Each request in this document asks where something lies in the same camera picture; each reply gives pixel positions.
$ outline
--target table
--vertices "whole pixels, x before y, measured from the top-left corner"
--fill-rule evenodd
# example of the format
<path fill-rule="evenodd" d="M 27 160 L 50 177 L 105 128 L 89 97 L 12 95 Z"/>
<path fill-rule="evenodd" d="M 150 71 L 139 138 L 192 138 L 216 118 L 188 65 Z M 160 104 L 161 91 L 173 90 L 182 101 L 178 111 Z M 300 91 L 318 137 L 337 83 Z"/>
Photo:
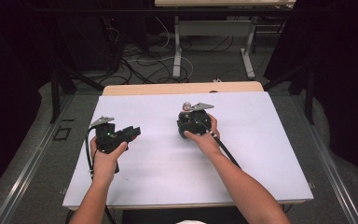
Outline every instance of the table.
<path fill-rule="evenodd" d="M 293 5 L 296 0 L 156 0 L 157 7 L 260 7 Z M 249 58 L 249 51 L 255 35 L 257 17 L 249 21 L 180 21 L 175 17 L 175 57 L 172 77 L 180 76 L 182 49 L 181 35 L 235 35 L 247 36 L 245 48 L 241 49 L 243 64 L 249 79 L 255 79 L 255 72 Z"/>
<path fill-rule="evenodd" d="M 279 203 L 313 199 L 269 94 L 258 82 L 150 84 L 106 87 L 95 108 L 92 121 L 108 116 L 118 130 L 141 127 L 141 135 L 118 160 L 109 207 L 234 205 L 212 164 L 178 132 L 176 120 L 185 101 L 214 105 L 208 112 L 218 119 L 222 142 Z M 76 210 L 90 183 L 83 146 L 62 205 Z"/>

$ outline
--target white surface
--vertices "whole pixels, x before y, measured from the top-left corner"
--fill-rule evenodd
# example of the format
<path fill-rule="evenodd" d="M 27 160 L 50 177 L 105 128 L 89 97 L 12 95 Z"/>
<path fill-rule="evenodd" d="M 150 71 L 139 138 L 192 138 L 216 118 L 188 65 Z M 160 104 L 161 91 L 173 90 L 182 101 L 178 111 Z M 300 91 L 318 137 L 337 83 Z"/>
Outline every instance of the white surface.
<path fill-rule="evenodd" d="M 221 140 L 241 166 L 281 203 L 313 199 L 266 92 L 101 96 L 93 119 L 114 117 L 117 131 L 141 127 L 119 159 L 107 205 L 124 208 L 231 203 L 212 164 L 178 133 L 184 102 L 214 105 Z M 90 186 L 84 146 L 63 206 L 78 207 Z"/>

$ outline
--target hand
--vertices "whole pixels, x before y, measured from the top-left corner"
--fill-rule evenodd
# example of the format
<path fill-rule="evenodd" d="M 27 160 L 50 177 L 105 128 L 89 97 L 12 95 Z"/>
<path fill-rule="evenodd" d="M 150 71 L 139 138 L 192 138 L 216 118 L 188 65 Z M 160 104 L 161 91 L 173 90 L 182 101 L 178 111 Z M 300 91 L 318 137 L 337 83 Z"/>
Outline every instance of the hand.
<path fill-rule="evenodd" d="M 90 141 L 91 155 L 94 156 L 94 177 L 93 183 L 100 183 L 109 187 L 115 175 L 118 157 L 126 150 L 127 143 L 121 143 L 109 154 L 97 150 L 97 137 Z"/>
<path fill-rule="evenodd" d="M 214 132 L 217 135 L 217 137 L 220 138 L 220 133 L 219 131 L 217 131 L 217 119 L 211 114 L 208 114 L 208 116 L 211 119 L 212 132 Z M 198 135 L 198 134 L 191 133 L 189 131 L 185 131 L 184 134 L 188 139 L 191 139 L 194 142 L 196 142 L 200 150 L 208 158 L 211 158 L 211 156 L 215 153 L 222 154 L 222 152 L 220 151 L 220 146 L 216 143 L 216 141 L 213 139 L 210 133 Z"/>

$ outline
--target wrist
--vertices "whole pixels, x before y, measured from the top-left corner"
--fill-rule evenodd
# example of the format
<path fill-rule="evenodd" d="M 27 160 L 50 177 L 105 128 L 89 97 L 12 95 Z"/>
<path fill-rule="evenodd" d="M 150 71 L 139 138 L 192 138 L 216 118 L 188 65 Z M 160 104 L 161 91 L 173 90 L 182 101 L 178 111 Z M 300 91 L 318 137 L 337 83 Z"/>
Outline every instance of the wrist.
<path fill-rule="evenodd" d="M 101 180 L 99 178 L 95 178 L 92 180 L 91 188 L 98 190 L 108 190 L 112 181 Z"/>

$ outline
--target handheld device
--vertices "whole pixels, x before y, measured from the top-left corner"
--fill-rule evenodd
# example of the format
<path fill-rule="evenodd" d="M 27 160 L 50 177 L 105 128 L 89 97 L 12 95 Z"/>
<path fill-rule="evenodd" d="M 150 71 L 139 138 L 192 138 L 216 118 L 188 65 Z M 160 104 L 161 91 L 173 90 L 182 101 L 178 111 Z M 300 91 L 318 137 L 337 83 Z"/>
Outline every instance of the handheld device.
<path fill-rule="evenodd" d="M 179 129 L 179 134 L 186 138 L 184 132 L 204 134 L 211 129 L 211 119 L 206 113 L 205 109 L 214 108 L 213 105 L 198 103 L 191 105 L 186 102 L 183 104 L 182 111 L 179 113 L 178 120 L 176 121 Z"/>
<path fill-rule="evenodd" d="M 133 128 L 133 126 L 129 126 L 116 132 L 116 125 L 114 123 L 108 123 L 111 120 L 114 120 L 114 118 L 100 117 L 91 123 L 91 128 L 89 129 L 89 132 L 91 129 L 95 129 L 95 135 L 97 136 L 97 148 L 99 151 L 106 154 L 113 152 L 118 146 L 120 146 L 122 142 L 132 142 L 138 135 L 141 134 L 141 128 Z M 90 161 L 90 153 L 89 151 L 87 153 L 90 169 L 92 171 L 93 164 Z M 118 172 L 119 168 L 117 163 L 115 174 Z"/>

